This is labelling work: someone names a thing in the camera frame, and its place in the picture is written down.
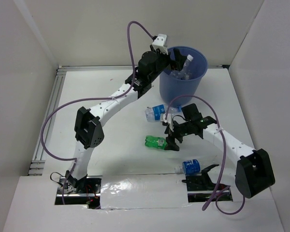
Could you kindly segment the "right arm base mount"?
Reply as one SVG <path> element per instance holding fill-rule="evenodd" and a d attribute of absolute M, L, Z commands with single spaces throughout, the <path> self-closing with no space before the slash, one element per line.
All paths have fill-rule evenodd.
<path fill-rule="evenodd" d="M 211 181 L 208 172 L 217 166 L 212 164 L 196 175 L 186 175 L 182 180 L 187 186 L 189 203 L 203 203 L 210 198 L 216 184 Z"/>

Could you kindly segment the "green plastic bottle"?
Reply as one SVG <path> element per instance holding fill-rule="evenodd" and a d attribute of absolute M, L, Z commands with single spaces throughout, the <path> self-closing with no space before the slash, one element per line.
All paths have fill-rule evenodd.
<path fill-rule="evenodd" d="M 145 138 L 145 146 L 149 148 L 165 150 L 167 147 L 167 142 L 163 137 L 147 135 Z"/>

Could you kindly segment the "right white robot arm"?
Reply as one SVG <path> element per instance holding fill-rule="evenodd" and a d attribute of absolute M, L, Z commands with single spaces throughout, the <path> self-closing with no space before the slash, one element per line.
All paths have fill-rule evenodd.
<path fill-rule="evenodd" d="M 176 144 L 183 142 L 183 137 L 194 134 L 210 142 L 223 151 L 236 166 L 235 186 L 239 192 L 250 199 L 275 183 L 270 157 L 264 149 L 255 150 L 237 140 L 218 126 L 211 116 L 203 117 L 196 104 L 182 108 L 184 123 L 177 123 L 171 114 L 164 113 L 160 120 L 166 126 L 166 150 L 179 151 Z"/>

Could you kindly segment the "small clear bottle white cap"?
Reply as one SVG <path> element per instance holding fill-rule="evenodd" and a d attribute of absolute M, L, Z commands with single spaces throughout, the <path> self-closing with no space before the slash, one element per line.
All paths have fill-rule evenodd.
<path fill-rule="evenodd" d="M 190 63 L 193 61 L 193 56 L 192 55 L 187 55 L 187 59 L 184 62 L 182 70 L 178 74 L 178 78 L 180 80 L 189 80 L 190 78 L 190 73 L 188 71 Z"/>

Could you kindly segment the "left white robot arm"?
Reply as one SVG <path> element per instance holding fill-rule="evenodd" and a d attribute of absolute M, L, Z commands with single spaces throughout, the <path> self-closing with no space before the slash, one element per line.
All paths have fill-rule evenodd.
<path fill-rule="evenodd" d="M 138 66 L 132 71 L 125 83 L 112 94 L 110 99 L 91 108 L 81 107 L 77 111 L 75 121 L 76 148 L 74 157 L 77 159 L 74 168 L 66 172 L 69 188 L 82 192 L 86 187 L 87 167 L 93 149 L 104 139 L 103 126 L 106 122 L 128 104 L 146 94 L 152 87 L 152 82 L 165 69 L 181 70 L 186 56 L 174 48 L 167 53 L 152 49 L 142 54 Z"/>

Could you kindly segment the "blue label water bottle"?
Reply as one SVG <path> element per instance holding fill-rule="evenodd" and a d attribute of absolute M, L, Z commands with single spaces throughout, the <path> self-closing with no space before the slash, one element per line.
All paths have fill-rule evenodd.
<path fill-rule="evenodd" d="M 160 104 L 153 107 L 147 107 L 145 109 L 145 116 L 148 122 L 157 122 L 160 121 L 160 116 L 166 113 L 167 108 L 169 106 L 166 104 Z M 169 114 L 175 115 L 177 113 L 181 113 L 181 106 L 170 107 Z"/>

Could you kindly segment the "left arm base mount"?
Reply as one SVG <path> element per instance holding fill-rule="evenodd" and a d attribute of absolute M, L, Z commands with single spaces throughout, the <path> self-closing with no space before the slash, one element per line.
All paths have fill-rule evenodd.
<path fill-rule="evenodd" d="M 100 176 L 88 176 L 85 185 L 80 190 L 75 190 L 66 181 L 64 176 L 58 172 L 50 174 L 50 180 L 57 184 L 55 205 L 63 205 L 62 198 L 66 205 L 86 205 L 88 209 L 101 209 L 101 183 Z"/>

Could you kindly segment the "black label clear bottle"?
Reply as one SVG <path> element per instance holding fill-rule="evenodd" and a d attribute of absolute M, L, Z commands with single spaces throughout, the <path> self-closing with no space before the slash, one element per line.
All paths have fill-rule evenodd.
<path fill-rule="evenodd" d="M 173 77 L 173 78 L 179 79 L 179 80 L 182 80 L 184 76 L 185 76 L 185 74 L 183 72 L 176 71 L 176 70 L 174 70 L 170 73 L 170 77 Z"/>

